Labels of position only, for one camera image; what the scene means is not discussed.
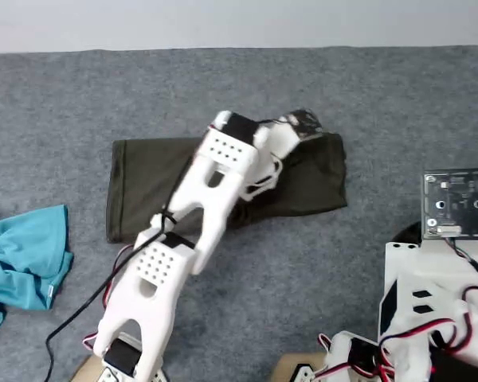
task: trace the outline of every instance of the electrical wire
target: electrical wire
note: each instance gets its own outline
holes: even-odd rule
[[[324,333],[319,333],[317,336],[317,341],[323,348],[326,349],[326,352],[329,353],[329,349],[331,347],[331,340],[329,337]]]
[[[333,366],[332,368],[324,368],[322,370],[319,370],[317,372],[314,372],[314,381],[317,380],[322,380],[324,378],[329,377],[331,374],[336,374],[337,372],[341,372],[342,370],[346,368],[350,368],[351,366],[349,365],[348,362],[343,362],[342,364],[337,364],[336,366]]]
[[[193,155],[189,156],[186,162],[184,163],[183,168],[179,172],[177,179],[172,186],[172,189],[170,190],[170,193],[167,198],[167,202],[163,206],[161,210],[161,228],[159,229],[158,233],[153,235],[150,239],[146,240],[144,243],[140,244],[134,251],[129,253],[125,259],[120,263],[116,268],[110,273],[110,275],[101,283],[101,285],[92,293],[92,295],[73,313],[69,318],[67,318],[64,322],[62,322],[53,332],[51,332],[48,337],[45,340],[45,346],[46,350],[48,351],[49,355],[49,368],[48,372],[46,373],[46,378],[45,382],[49,381],[49,378],[51,377],[51,373],[53,371],[53,364],[54,364],[54,355],[53,351],[50,346],[51,340],[58,335],[63,329],[65,329],[75,318],[77,318],[85,309],[88,308],[88,306],[97,298],[97,296],[108,286],[108,284],[117,276],[117,274],[126,266],[126,264],[131,260],[135,255],[138,255],[142,250],[144,250],[146,247],[148,247],[150,244],[155,242],[165,231],[165,220],[168,218],[168,208],[170,205],[170,202],[172,200],[172,197],[174,196],[174,193],[176,189],[179,186],[179,183],[182,180],[182,177],[186,173],[186,170],[188,169],[191,159]]]
[[[445,239],[445,242],[455,251],[458,256],[465,258],[469,262],[469,264],[471,264],[471,267],[473,267],[475,271],[478,272],[478,262],[474,260],[466,251],[456,245],[454,237],[450,240]]]
[[[120,256],[122,256],[122,254],[124,254],[130,248],[133,248],[133,244],[126,245],[119,251],[119,253],[117,253],[117,256],[115,257],[115,261],[113,262],[112,271],[114,271],[117,268],[117,264],[119,263]],[[103,303],[103,308],[105,309],[106,309],[106,306],[108,305],[108,300],[110,299],[110,294],[112,293],[114,282],[115,282],[115,278],[111,280],[111,282],[106,286],[106,289],[104,290],[102,303]]]
[[[117,256],[115,257],[115,261],[113,262],[113,268],[112,268],[113,271],[117,268],[117,263],[119,262],[120,256],[123,253],[125,253],[127,249],[130,249],[130,248],[133,248],[133,244],[128,244],[125,247],[122,247],[120,249],[119,253],[117,253]],[[105,309],[106,309],[106,306],[108,305],[108,300],[110,299],[110,295],[112,293],[114,280],[115,280],[115,278],[111,282],[108,283],[108,285],[106,286],[106,289],[104,290],[103,297],[101,299],[101,301],[103,303],[103,308],[105,308]],[[92,350],[94,350],[94,347],[92,345],[90,345],[88,342],[91,341],[91,340],[96,339],[96,337],[97,337],[97,332],[87,334],[83,338],[81,343],[87,350],[92,351]]]

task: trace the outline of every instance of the black cable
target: black cable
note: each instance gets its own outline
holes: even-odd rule
[[[454,237],[450,241],[452,242],[452,248],[455,251],[455,253],[458,256],[465,258],[471,264],[471,266],[475,269],[475,271],[478,272],[478,262],[474,260],[466,251],[457,247]]]
[[[174,193],[175,193],[176,189],[178,188],[179,183],[182,180],[182,177],[185,175],[186,170],[187,170],[189,164],[191,163],[191,158],[192,157],[193,157],[193,155],[189,156],[188,159],[186,160],[186,162],[184,163],[183,168],[179,172],[179,174],[177,176],[177,179],[175,180],[175,183],[172,186],[172,189],[170,190],[170,193],[169,193],[168,198],[167,198],[167,202],[165,203],[165,205],[163,206],[163,208],[161,210],[162,219],[161,219],[161,228],[159,229],[159,232],[156,233],[154,236],[152,236],[149,240],[145,241],[145,243],[141,244],[138,248],[136,248],[134,251],[132,251],[129,255],[127,255],[126,258],[124,259],[124,261],[122,263],[120,263],[119,266],[115,270],[112,271],[112,273],[110,273],[110,275],[97,288],[97,290],[94,293],[92,293],[92,295],[87,299],[87,301],[85,301],[73,314],[71,314],[71,316],[69,318],[67,318],[64,322],[62,322],[46,338],[45,346],[46,346],[46,350],[48,351],[48,355],[49,355],[49,368],[48,368],[48,373],[46,374],[45,382],[49,381],[49,378],[51,377],[51,373],[52,373],[52,370],[53,370],[53,364],[55,362],[53,351],[51,349],[51,346],[49,345],[51,340],[57,334],[59,334],[62,330],[64,330],[64,328],[67,325],[69,325],[72,321],[74,321],[74,319],[76,317],[78,317],[85,309],[88,308],[88,306],[96,299],[96,297],[103,291],[103,289],[106,288],[106,286],[113,280],[113,278],[115,276],[117,276],[117,274],[120,272],[120,270],[122,270],[122,268],[124,268],[126,266],[126,264],[129,262],[129,260],[131,260],[135,255],[137,255],[139,252],[141,252],[143,249],[145,249],[145,247],[147,247],[149,244],[156,241],[164,233],[164,231],[165,231],[165,219],[169,219],[169,220],[173,219],[167,213],[168,207],[170,205],[170,202],[172,200],[172,197],[174,196]]]

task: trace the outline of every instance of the white plastic part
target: white plastic part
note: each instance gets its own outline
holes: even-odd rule
[[[279,159],[284,159],[294,151],[300,143],[300,137],[294,131],[289,123],[273,123],[269,134],[269,152],[276,155]]]
[[[227,217],[246,187],[245,179],[254,171],[257,161],[255,147],[209,129],[169,207],[176,220],[195,208],[203,208],[202,233],[195,245],[197,258],[191,270],[193,275],[202,272],[209,261],[225,231]],[[223,177],[219,185],[210,187],[209,180],[216,171]]]
[[[111,368],[106,368],[101,373],[97,382],[129,382],[129,381],[126,380],[124,374],[116,373]],[[168,382],[168,379],[165,376],[165,373],[160,369],[154,375],[154,378],[152,378],[151,382]]]
[[[163,244],[165,235],[159,237],[127,265],[100,321],[94,344],[94,353],[99,357],[104,356],[126,321],[138,322],[142,355],[134,381],[148,382],[154,371],[161,368],[180,290],[188,275],[199,274],[209,261],[237,199],[249,200],[254,194],[276,186],[281,167],[275,167],[269,147],[285,154],[294,147],[293,136],[282,130],[277,133],[276,142],[269,145],[268,127],[257,129],[252,146],[235,139],[221,132],[230,116],[229,111],[217,115],[167,206],[176,221],[196,208],[203,208],[202,232],[194,249],[183,244],[169,248]],[[281,142],[284,134],[291,141],[286,145]],[[215,173],[222,178],[219,184],[211,186]],[[264,182],[266,176],[272,179]],[[255,193],[248,193],[247,187],[259,181],[261,187]],[[156,235],[162,222],[165,233],[173,229],[170,219],[157,214],[151,219],[151,227],[138,235],[135,248]]]
[[[329,349],[328,355],[326,356],[327,368],[332,368],[338,364],[348,361],[349,352],[351,351],[351,341],[353,338],[358,338],[372,345],[376,345],[375,342],[357,336],[353,333],[347,331],[339,332],[331,340],[331,347]],[[333,373],[327,378],[322,379],[322,381],[326,382],[363,382],[366,380],[368,379],[361,377],[351,369],[344,369],[341,372]]]
[[[125,341],[137,350],[141,350],[141,343],[133,336],[127,333],[120,333],[119,338]],[[97,382],[134,382],[134,379],[119,372],[116,368],[103,360],[104,371],[101,373]],[[168,382],[162,369],[158,370],[150,382]]]
[[[459,241],[460,246],[478,261],[478,241]],[[435,318],[456,321],[457,339],[467,333],[463,315],[469,312],[472,338],[456,357],[478,367],[478,292],[468,294],[468,303],[461,301],[462,291],[478,286],[478,273],[467,261],[457,256],[443,240],[424,240],[421,247],[413,244],[386,245],[385,292],[397,280],[397,311],[384,335],[400,333]],[[431,295],[415,298],[413,292],[427,290]],[[433,312],[415,314],[415,304],[428,305]],[[447,341],[452,326],[438,328]],[[429,376],[429,334],[421,333],[386,343],[395,363],[397,381],[424,381]]]
[[[292,382],[311,382],[313,380],[313,370],[310,366],[302,366],[292,379]]]
[[[135,380],[151,380],[163,364],[161,356],[174,325],[177,299],[194,259],[194,250],[183,244],[169,248],[154,242],[141,251],[110,296],[99,323],[94,353],[103,358],[122,326],[135,320],[142,335]]]

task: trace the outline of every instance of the white wall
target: white wall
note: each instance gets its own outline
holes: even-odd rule
[[[478,45],[478,0],[0,0],[0,52]]]

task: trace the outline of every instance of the ventilation holes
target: ventilation holes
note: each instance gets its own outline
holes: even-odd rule
[[[430,297],[431,294],[427,290],[417,290],[413,292],[413,296],[417,298],[424,298],[424,297]]]
[[[418,306],[415,306],[413,310],[418,314],[433,312],[433,309],[428,305],[418,305]]]

